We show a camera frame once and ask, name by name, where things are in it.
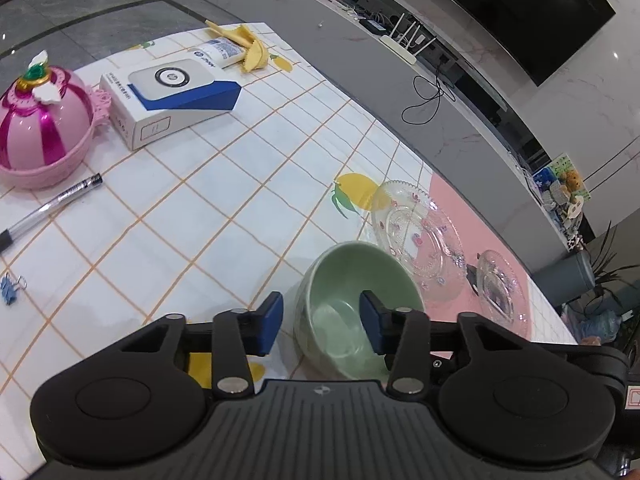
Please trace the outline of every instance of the pen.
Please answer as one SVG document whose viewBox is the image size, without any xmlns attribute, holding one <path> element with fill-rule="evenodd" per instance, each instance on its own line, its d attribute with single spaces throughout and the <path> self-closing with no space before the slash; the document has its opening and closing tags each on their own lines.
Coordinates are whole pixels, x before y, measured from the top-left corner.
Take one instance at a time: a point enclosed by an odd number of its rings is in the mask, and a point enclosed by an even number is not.
<svg viewBox="0 0 640 480">
<path fill-rule="evenodd" d="M 43 221 L 47 216 L 56 212 L 58 209 L 62 208 L 69 202 L 72 202 L 76 198 L 80 198 L 86 192 L 91 191 L 94 187 L 100 186 L 100 184 L 102 184 L 102 176 L 100 173 L 90 176 L 82 182 L 78 182 L 75 186 L 63 191 L 40 209 L 36 209 L 33 213 L 28 214 L 17 224 L 2 231 L 0 233 L 0 253 L 11 247 L 15 240 L 34 227 L 34 225 Z"/>
</svg>

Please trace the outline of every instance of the pink striped dome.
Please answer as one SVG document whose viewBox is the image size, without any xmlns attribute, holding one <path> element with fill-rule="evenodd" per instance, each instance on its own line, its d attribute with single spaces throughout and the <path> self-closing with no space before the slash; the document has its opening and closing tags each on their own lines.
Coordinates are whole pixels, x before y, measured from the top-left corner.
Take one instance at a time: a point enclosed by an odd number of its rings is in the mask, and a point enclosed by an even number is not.
<svg viewBox="0 0 640 480">
<path fill-rule="evenodd" d="M 0 98 L 0 166 L 29 171 L 57 163 L 92 126 L 94 109 L 84 83 L 72 72 L 49 67 L 62 101 L 43 104 L 14 82 Z"/>
</svg>

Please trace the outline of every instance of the glass plate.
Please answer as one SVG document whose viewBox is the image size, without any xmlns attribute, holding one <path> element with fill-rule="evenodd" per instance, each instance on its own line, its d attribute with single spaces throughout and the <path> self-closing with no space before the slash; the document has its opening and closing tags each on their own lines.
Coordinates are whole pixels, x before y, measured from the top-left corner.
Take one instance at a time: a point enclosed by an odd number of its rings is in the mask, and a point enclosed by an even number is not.
<svg viewBox="0 0 640 480">
<path fill-rule="evenodd" d="M 466 275 L 462 244 L 449 217 L 429 195 L 391 180 L 374 194 L 371 213 L 378 244 L 414 277 L 425 299 L 450 301 L 458 296 Z"/>
<path fill-rule="evenodd" d="M 529 305 L 510 264 L 500 253 L 487 250 L 480 255 L 476 276 L 482 314 L 526 337 Z"/>
</svg>

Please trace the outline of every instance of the white box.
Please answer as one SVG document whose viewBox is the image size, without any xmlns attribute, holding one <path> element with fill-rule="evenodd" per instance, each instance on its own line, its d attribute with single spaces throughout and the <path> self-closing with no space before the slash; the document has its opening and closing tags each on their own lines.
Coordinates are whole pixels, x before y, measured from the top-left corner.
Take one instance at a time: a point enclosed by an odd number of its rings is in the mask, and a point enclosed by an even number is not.
<svg viewBox="0 0 640 480">
<path fill-rule="evenodd" d="M 103 74 L 110 116 L 130 150 L 233 110 L 241 86 L 201 50 Z"/>
</svg>

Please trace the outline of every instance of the green bowl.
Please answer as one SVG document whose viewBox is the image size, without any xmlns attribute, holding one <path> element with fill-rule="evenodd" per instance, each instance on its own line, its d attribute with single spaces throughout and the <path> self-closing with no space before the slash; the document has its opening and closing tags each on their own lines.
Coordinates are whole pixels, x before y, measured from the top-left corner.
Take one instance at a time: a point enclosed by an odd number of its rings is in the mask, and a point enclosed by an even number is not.
<svg viewBox="0 0 640 480">
<path fill-rule="evenodd" d="M 387 308 L 423 310 L 420 292 L 389 254 L 365 242 L 345 242 L 309 267 L 296 297 L 294 334 L 328 378 L 385 381 L 388 370 L 360 322 L 360 293 L 372 290 Z"/>
</svg>

